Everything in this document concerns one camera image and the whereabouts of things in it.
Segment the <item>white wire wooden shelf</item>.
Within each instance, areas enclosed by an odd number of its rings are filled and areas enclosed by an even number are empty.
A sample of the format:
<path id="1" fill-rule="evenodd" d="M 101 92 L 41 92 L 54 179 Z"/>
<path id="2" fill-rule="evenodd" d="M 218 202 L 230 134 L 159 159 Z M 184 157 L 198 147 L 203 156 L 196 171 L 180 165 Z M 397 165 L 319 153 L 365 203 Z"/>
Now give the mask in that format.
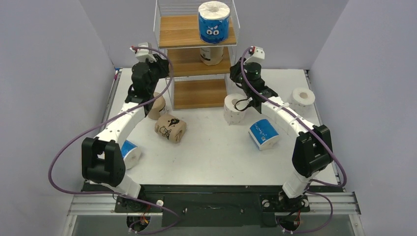
<path id="1" fill-rule="evenodd" d="M 202 0 L 157 0 L 153 32 L 159 49 L 167 52 L 174 65 L 169 95 L 174 110 L 222 107 L 227 96 L 230 67 L 236 63 L 240 30 L 234 1 L 230 8 L 229 36 L 219 44 L 207 44 L 199 36 L 198 7 Z M 223 59 L 216 65 L 202 61 L 202 50 L 222 48 Z"/>

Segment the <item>brown paper roll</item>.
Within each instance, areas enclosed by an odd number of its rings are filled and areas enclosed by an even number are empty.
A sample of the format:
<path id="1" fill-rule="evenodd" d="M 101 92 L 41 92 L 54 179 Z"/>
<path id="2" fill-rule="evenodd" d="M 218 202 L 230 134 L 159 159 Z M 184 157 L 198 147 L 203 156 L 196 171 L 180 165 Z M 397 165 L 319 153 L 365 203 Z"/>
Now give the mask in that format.
<path id="1" fill-rule="evenodd" d="M 224 57 L 224 47 L 200 48 L 200 60 L 208 66 L 219 64 Z"/>

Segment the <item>white dotted roll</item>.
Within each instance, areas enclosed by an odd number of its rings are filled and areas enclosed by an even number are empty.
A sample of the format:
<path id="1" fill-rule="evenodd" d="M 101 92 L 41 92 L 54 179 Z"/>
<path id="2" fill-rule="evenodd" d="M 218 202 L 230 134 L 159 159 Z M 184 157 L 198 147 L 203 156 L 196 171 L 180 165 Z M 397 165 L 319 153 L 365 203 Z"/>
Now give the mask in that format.
<path id="1" fill-rule="evenodd" d="M 241 123 L 244 119 L 245 112 L 243 109 L 247 106 L 246 97 L 238 94 L 232 93 L 225 97 L 224 99 L 224 119 L 228 125 L 237 125 Z"/>

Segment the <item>blue white roll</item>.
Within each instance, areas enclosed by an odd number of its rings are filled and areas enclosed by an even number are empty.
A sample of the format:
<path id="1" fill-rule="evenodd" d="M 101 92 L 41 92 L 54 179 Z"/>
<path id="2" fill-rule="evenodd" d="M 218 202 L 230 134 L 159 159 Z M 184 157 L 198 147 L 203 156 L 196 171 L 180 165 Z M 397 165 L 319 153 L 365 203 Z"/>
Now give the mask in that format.
<path id="1" fill-rule="evenodd" d="M 229 37 L 230 8 L 220 1 L 207 1 L 198 7 L 200 39 L 208 44 L 219 44 Z"/>
<path id="2" fill-rule="evenodd" d="M 273 148 L 279 140 L 279 133 L 268 119 L 253 123 L 248 133 L 260 151 Z"/>

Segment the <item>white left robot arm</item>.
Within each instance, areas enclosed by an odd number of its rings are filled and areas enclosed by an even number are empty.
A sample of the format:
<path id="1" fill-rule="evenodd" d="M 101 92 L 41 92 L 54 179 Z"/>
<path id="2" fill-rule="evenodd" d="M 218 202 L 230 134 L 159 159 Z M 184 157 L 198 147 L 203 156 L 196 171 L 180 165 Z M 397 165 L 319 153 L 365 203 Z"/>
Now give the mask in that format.
<path id="1" fill-rule="evenodd" d="M 94 138 L 82 142 L 82 176 L 115 192 L 129 196 L 127 204 L 134 211 L 146 207 L 141 185 L 126 174 L 121 148 L 135 126 L 150 112 L 159 79 L 169 76 L 169 62 L 158 54 L 140 56 L 132 67 L 132 85 L 118 113 Z"/>

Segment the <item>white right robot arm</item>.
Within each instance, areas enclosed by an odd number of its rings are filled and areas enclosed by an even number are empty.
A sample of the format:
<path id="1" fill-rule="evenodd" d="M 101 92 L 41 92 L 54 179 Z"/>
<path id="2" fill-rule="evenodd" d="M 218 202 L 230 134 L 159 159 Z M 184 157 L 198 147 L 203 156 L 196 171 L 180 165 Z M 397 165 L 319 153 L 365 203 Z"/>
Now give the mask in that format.
<path id="1" fill-rule="evenodd" d="M 282 210 L 306 206 L 303 200 L 313 178 L 333 162 L 331 136 L 325 125 L 317 126 L 299 116 L 261 77 L 261 65 L 249 62 L 230 67 L 230 79 L 247 96 L 249 107 L 273 120 L 295 139 L 292 156 L 294 172 L 283 184 L 277 197 Z"/>

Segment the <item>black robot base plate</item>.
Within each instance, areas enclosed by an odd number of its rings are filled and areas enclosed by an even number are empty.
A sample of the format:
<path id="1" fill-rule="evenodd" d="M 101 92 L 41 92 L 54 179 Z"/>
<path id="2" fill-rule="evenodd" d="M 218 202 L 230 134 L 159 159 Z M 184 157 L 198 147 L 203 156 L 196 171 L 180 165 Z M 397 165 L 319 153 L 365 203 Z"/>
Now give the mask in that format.
<path id="1" fill-rule="evenodd" d="M 278 205 L 281 186 L 191 186 L 145 185 L 139 202 L 117 197 L 99 184 L 85 183 L 82 192 L 111 193 L 116 213 L 126 213 L 126 223 L 135 231 L 143 231 L 151 222 L 152 213 L 162 215 L 162 227 L 242 227 L 278 225 L 295 230 L 300 213 L 312 213 L 314 203 L 322 200 L 329 206 L 330 196 L 305 194 L 306 206 L 282 210 Z"/>

